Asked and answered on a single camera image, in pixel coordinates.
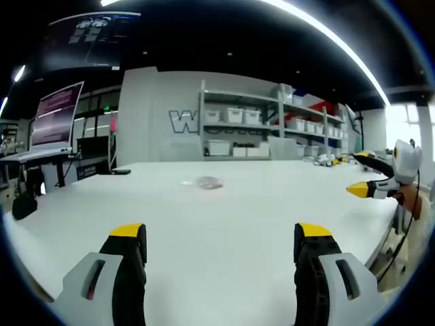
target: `transparent plastic bag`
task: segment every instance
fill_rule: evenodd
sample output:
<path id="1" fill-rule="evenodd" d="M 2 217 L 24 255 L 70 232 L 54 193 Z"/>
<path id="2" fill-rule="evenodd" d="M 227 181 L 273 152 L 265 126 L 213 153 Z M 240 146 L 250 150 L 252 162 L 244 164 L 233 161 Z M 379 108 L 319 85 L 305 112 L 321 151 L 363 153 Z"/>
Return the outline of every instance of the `transparent plastic bag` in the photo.
<path id="1" fill-rule="evenodd" d="M 183 181 L 181 184 L 197 185 L 204 190 L 213 190 L 222 188 L 224 186 L 224 182 L 221 179 L 215 177 L 199 177 L 192 181 Z"/>

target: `desk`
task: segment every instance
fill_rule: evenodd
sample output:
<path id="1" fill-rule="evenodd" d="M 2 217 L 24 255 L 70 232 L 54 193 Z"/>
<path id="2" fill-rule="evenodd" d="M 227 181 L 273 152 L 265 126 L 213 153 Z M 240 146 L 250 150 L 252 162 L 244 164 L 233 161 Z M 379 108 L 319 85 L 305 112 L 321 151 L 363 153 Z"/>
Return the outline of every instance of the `desk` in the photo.
<path id="1" fill-rule="evenodd" d="M 349 164 L 169 162 L 125 168 L 131 174 L 97 175 L 41 197 L 38 210 L 12 228 L 31 238 L 26 244 L 22 234 L 14 237 L 19 254 L 56 297 L 63 276 L 87 253 L 98 252 L 112 229 L 146 224 L 150 326 L 291 325 L 294 224 L 325 226 L 343 252 L 365 263 L 397 205 L 348 194 L 352 183 L 384 177 Z M 224 187 L 181 184 L 200 176 L 219 177 Z M 38 266 L 32 262 L 41 246 Z"/>

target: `black ceiling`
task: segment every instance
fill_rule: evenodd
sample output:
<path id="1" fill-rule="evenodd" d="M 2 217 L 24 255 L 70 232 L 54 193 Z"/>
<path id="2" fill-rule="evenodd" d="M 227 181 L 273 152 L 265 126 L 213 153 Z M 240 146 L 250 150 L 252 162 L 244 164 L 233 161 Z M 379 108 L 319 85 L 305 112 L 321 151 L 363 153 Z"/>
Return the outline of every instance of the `black ceiling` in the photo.
<path id="1" fill-rule="evenodd" d="M 290 84 L 331 101 L 351 103 L 356 109 L 383 106 L 376 94 L 367 96 L 374 90 L 372 84 L 344 51 L 301 20 L 258 0 L 123 0 L 104 8 L 99 0 L 49 0 L 26 3 L 25 11 L 16 2 L 8 12 L 19 12 L 18 19 L 25 24 L 14 26 L 14 15 L 0 22 L 2 31 L 7 31 L 0 97 L 8 93 L 15 70 L 35 51 L 49 22 L 84 12 L 121 10 L 142 13 L 141 26 L 132 35 L 134 46 L 123 55 L 122 70 L 157 66 L 160 71 L 234 73 Z M 419 60 L 374 1 L 291 2 L 349 44 L 383 88 L 418 86 L 409 94 L 389 94 L 392 102 L 429 96 Z M 404 14 L 410 12 L 411 22 L 418 21 L 417 32 L 427 37 L 423 40 L 435 53 L 434 38 L 427 32 L 433 31 L 428 26 L 430 13 L 424 4 L 419 4 L 419 11 L 406 1 L 398 5 L 406 10 Z M 421 22 L 425 15 L 428 25 Z M 72 82 L 86 80 L 84 91 L 88 91 L 121 84 L 122 76 L 122 71 L 80 69 L 41 76 L 43 81 L 24 79 L 14 86 L 2 118 L 32 118 L 39 98 Z M 418 91 L 419 86 L 426 90 Z"/>

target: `white storage box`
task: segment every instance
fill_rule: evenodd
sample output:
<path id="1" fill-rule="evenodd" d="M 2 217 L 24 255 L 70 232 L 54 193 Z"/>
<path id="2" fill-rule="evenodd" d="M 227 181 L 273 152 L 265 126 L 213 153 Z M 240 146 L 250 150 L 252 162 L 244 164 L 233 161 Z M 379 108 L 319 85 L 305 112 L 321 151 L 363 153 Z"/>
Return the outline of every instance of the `white storage box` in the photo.
<path id="1" fill-rule="evenodd" d="M 333 148 L 331 154 L 334 154 L 336 158 L 341 157 L 341 148 Z"/>
<path id="2" fill-rule="evenodd" d="M 278 92 L 282 92 L 284 103 L 293 104 L 292 102 L 292 97 L 294 92 L 293 87 L 285 84 L 278 84 L 271 90 L 271 97 L 278 98 Z"/>
<path id="3" fill-rule="evenodd" d="M 256 158 L 260 156 L 260 149 L 257 147 L 248 147 L 247 148 L 247 156 L 249 158 Z"/>
<path id="4" fill-rule="evenodd" d="M 316 134 L 324 134 L 324 124 L 315 124 L 315 133 Z"/>
<path id="5" fill-rule="evenodd" d="M 232 156 L 234 156 L 235 158 L 246 157 L 246 147 L 233 147 Z"/>
<path id="6" fill-rule="evenodd" d="M 230 124 L 243 123 L 243 111 L 244 109 L 237 109 L 235 107 L 226 108 L 226 122 Z"/>
<path id="7" fill-rule="evenodd" d="M 208 124 L 216 124 L 220 120 L 220 112 L 216 110 L 205 110 L 205 122 Z"/>
<path id="8" fill-rule="evenodd" d="M 245 123 L 252 125 L 260 124 L 260 112 L 254 110 L 245 110 Z"/>
<path id="9" fill-rule="evenodd" d="M 319 146 L 306 146 L 305 147 L 305 156 L 311 156 L 316 158 L 319 155 Z"/>
<path id="10" fill-rule="evenodd" d="M 314 133 L 315 132 L 314 122 L 306 121 L 305 122 L 305 131 Z"/>
<path id="11" fill-rule="evenodd" d="M 301 158 L 305 154 L 305 145 L 298 144 L 298 156 Z"/>
<path id="12" fill-rule="evenodd" d="M 297 131 L 305 131 L 305 120 L 293 117 L 287 121 L 287 128 Z"/>
<path id="13" fill-rule="evenodd" d="M 267 143 L 266 141 L 262 141 L 260 143 L 260 148 L 258 148 L 258 156 L 261 156 L 262 158 L 270 156 L 269 143 Z"/>
<path id="14" fill-rule="evenodd" d="M 296 105 L 297 107 L 301 107 L 302 106 L 302 97 L 293 95 L 293 104 Z"/>
<path id="15" fill-rule="evenodd" d="M 334 136 L 334 127 L 328 126 L 328 136 L 333 137 Z"/>
<path id="16" fill-rule="evenodd" d="M 229 141 L 209 141 L 210 156 L 229 156 L 230 142 Z"/>

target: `laptop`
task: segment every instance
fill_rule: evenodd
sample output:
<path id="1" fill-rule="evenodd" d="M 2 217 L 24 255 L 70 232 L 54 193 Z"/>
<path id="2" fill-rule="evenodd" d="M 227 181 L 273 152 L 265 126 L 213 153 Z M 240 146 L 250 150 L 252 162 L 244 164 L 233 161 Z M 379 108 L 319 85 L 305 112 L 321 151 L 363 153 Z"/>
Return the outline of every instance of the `laptop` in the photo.
<path id="1" fill-rule="evenodd" d="M 47 95 L 39 102 L 33 122 L 29 151 L 2 158 L 2 162 L 26 163 L 72 152 L 71 135 L 75 110 L 84 81 Z"/>

